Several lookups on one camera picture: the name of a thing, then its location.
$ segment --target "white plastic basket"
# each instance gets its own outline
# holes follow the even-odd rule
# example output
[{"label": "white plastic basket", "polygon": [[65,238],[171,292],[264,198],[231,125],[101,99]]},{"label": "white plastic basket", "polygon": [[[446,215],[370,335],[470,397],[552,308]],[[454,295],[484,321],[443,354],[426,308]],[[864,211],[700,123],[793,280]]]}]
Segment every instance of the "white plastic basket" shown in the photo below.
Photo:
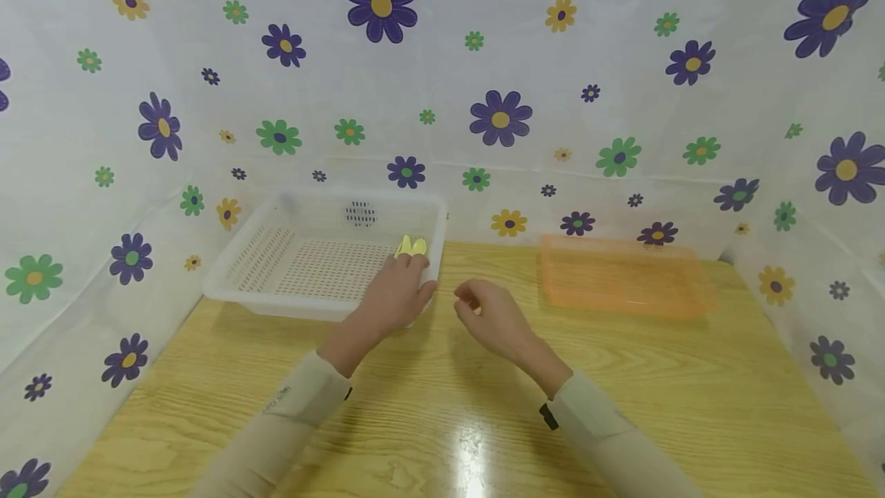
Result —
[{"label": "white plastic basket", "polygon": [[341,321],[403,235],[425,238],[423,281],[436,279],[446,209],[438,197],[403,191],[281,191],[225,247],[203,292],[257,314]]}]

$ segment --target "table surface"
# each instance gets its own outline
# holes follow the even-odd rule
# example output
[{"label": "table surface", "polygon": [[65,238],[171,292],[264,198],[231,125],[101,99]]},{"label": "table surface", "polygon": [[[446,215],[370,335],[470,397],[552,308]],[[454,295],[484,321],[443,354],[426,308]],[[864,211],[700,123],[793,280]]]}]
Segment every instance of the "table surface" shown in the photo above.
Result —
[{"label": "table surface", "polygon": [[[875,496],[732,266],[704,264],[721,311],[674,322],[548,306],[539,262],[537,248],[446,243],[432,307],[363,361],[277,495],[613,496],[543,423],[541,391],[455,317],[453,289],[484,277],[705,496]],[[203,299],[58,497],[186,496],[331,327]]]}]

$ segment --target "orange plastic tray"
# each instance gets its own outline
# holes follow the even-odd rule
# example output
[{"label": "orange plastic tray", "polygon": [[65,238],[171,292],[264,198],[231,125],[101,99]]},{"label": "orange plastic tray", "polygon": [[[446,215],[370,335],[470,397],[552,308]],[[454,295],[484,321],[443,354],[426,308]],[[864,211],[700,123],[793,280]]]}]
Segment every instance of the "orange plastic tray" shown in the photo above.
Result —
[{"label": "orange plastic tray", "polygon": [[678,319],[718,310],[690,248],[544,235],[541,276],[554,306]]}]

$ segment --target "flower center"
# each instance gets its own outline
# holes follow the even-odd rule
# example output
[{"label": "flower center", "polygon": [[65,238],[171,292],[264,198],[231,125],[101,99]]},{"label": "flower center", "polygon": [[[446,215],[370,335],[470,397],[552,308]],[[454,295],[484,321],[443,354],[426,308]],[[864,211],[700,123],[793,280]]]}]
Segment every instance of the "flower center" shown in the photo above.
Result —
[{"label": "flower center", "polygon": [[130,352],[129,354],[126,354],[126,357],[123,358],[123,362],[120,365],[124,370],[127,370],[135,365],[135,360],[137,359],[138,356],[135,356],[135,352]]},{"label": "flower center", "polygon": [[393,3],[390,0],[372,0],[372,11],[378,17],[386,17],[393,10]]},{"label": "flower center", "polygon": [[25,283],[30,284],[30,286],[34,287],[36,284],[40,284],[43,282],[43,274],[41,271],[31,271],[28,273],[28,276],[25,277]]},{"label": "flower center", "polygon": [[161,130],[161,135],[163,135],[164,137],[169,137],[169,135],[171,135],[169,121],[165,121],[165,118],[161,118],[160,121],[157,121],[157,129]]},{"label": "flower center", "polygon": [[835,177],[843,181],[850,181],[857,176],[857,164],[854,160],[842,160],[835,167]]},{"label": "flower center", "polygon": [[28,493],[28,483],[18,483],[6,496],[8,498],[24,498]]},{"label": "flower center", "polygon": [[832,32],[835,28],[842,25],[842,22],[845,21],[845,18],[847,18],[850,13],[851,10],[845,4],[833,8],[824,16],[822,24],[824,30]]},{"label": "flower center", "polygon": [[507,115],[505,112],[495,112],[492,115],[492,125],[499,129],[503,129],[510,125],[510,115]]},{"label": "flower center", "polygon": [[698,71],[701,68],[701,59],[698,57],[688,58],[685,62],[685,68],[688,71]]}]

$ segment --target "purple flower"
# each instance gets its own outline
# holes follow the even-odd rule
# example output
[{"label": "purple flower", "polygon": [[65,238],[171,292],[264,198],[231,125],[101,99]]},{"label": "purple flower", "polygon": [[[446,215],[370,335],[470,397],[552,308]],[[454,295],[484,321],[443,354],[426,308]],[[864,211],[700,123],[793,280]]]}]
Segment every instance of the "purple flower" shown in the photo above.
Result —
[{"label": "purple flower", "polygon": [[138,126],[138,136],[142,141],[153,141],[151,156],[161,159],[163,154],[169,154],[171,160],[178,161],[178,151],[181,150],[178,131],[181,124],[178,118],[171,115],[169,101],[165,98],[158,100],[156,92],[151,92],[151,103],[141,102],[138,111],[147,120],[146,124]]},{"label": "purple flower", "polygon": [[403,42],[403,29],[400,27],[414,27],[418,22],[418,14],[406,4],[414,0],[348,0],[355,7],[347,13],[347,19],[351,25],[357,27],[366,26],[366,37],[372,43],[382,40],[386,33],[391,43]]},{"label": "purple flower", "polygon": [[300,68],[299,58],[307,56],[307,52],[303,48],[298,48],[301,44],[301,36],[289,33],[289,24],[283,24],[282,29],[271,24],[267,26],[270,35],[261,38],[261,42],[267,45],[268,58],[280,58],[280,63],[287,68],[296,65]]},{"label": "purple flower", "polygon": [[52,388],[52,377],[46,373],[40,377],[33,377],[30,385],[25,386],[25,400],[34,401],[45,396],[46,391]]},{"label": "purple flower", "polygon": [[735,212],[739,212],[741,209],[744,209],[745,204],[753,200],[753,194],[758,189],[758,179],[753,179],[750,183],[747,183],[746,179],[740,178],[734,182],[734,186],[729,184],[721,186],[720,193],[722,194],[714,198],[714,202],[717,204],[721,202],[720,209],[723,212],[732,208]]},{"label": "purple flower", "polygon": [[123,377],[127,381],[133,380],[141,374],[141,368],[148,362],[147,351],[148,342],[141,340],[141,335],[135,333],[132,339],[122,337],[120,339],[120,352],[109,354],[104,359],[104,365],[109,365],[108,369],[101,374],[101,380],[111,381],[111,387],[120,386]]},{"label": "purple flower", "polygon": [[403,160],[403,156],[396,156],[394,164],[388,164],[388,178],[395,181],[399,188],[404,189],[406,185],[409,188],[418,188],[418,183],[425,179],[424,164],[418,164],[414,156],[409,156],[408,160]]},{"label": "purple flower", "polygon": [[832,378],[837,385],[842,385],[843,377],[847,380],[854,378],[854,371],[849,365],[854,365],[854,356],[845,354],[845,345],[842,341],[834,340],[832,343],[827,337],[821,335],[817,337],[817,342],[811,343],[811,363],[820,368],[820,376],[824,378]]},{"label": "purple flower", "polygon": [[670,60],[674,63],[666,68],[666,73],[676,75],[673,79],[676,85],[682,85],[686,81],[689,85],[698,83],[700,75],[706,75],[710,71],[710,60],[716,55],[712,45],[714,42],[707,41],[698,48],[698,42],[691,40],[685,44],[685,51],[674,50],[670,54]]},{"label": "purple flower", "polygon": [[121,284],[129,284],[134,277],[136,281],[144,279],[144,270],[150,270],[154,266],[153,260],[148,255],[151,246],[144,242],[141,234],[132,237],[123,235],[122,247],[113,247],[111,256],[116,261],[111,264],[111,275],[120,274]]},{"label": "purple flower", "polygon": [[0,476],[0,498],[33,498],[42,493],[50,484],[43,476],[50,473],[52,464],[47,462],[37,467],[37,463],[37,458],[32,457],[18,473],[8,470]]},{"label": "purple flower", "polygon": [[[11,75],[12,71],[10,71],[9,65],[7,65],[4,59],[0,58],[0,81],[10,79]],[[0,91],[0,112],[4,111],[6,108],[9,108],[9,98],[6,98],[4,92]]]},{"label": "purple flower", "polygon": [[807,58],[820,48],[824,57],[833,50],[835,42],[843,36],[854,20],[851,16],[869,0],[802,0],[799,14],[806,19],[795,22],[784,32],[789,42],[803,38],[796,47],[797,58]]},{"label": "purple flower", "polygon": [[217,85],[220,83],[221,78],[219,74],[215,71],[212,71],[211,68],[203,68],[203,80],[209,85]]},{"label": "purple flower", "polygon": [[863,149],[867,136],[858,131],[851,135],[848,144],[842,137],[830,143],[830,155],[817,159],[817,170],[824,172],[814,182],[818,191],[829,189],[829,201],[842,206],[848,194],[861,204],[876,200],[876,190],[872,184],[885,184],[885,168],[875,168],[875,164],[885,160],[885,147],[873,144]]},{"label": "purple flower", "polygon": [[645,242],[647,245],[664,246],[664,243],[675,241],[674,235],[679,232],[673,226],[673,222],[662,224],[655,222],[650,227],[642,230],[641,235],[636,237],[637,241]]},{"label": "purple flower", "polygon": [[470,125],[472,133],[483,133],[482,142],[491,147],[499,138],[505,147],[512,147],[516,141],[513,135],[525,137],[529,126],[522,120],[532,116],[529,106],[519,106],[519,93],[510,91],[503,102],[498,91],[486,92],[486,103],[477,102],[470,107],[470,113],[479,118]]},{"label": "purple flower", "polygon": [[849,290],[851,288],[843,281],[833,281],[830,285],[830,295],[833,296],[833,300],[845,300],[848,298]]},{"label": "purple flower", "polygon": [[581,93],[584,102],[593,102],[599,98],[599,85],[587,85],[587,88]]},{"label": "purple flower", "polygon": [[559,229],[565,229],[566,235],[577,234],[579,237],[582,237],[584,231],[593,231],[593,224],[595,222],[596,219],[590,217],[589,212],[584,212],[583,214],[572,212],[571,216],[566,216],[562,219],[562,225],[559,225]]}]

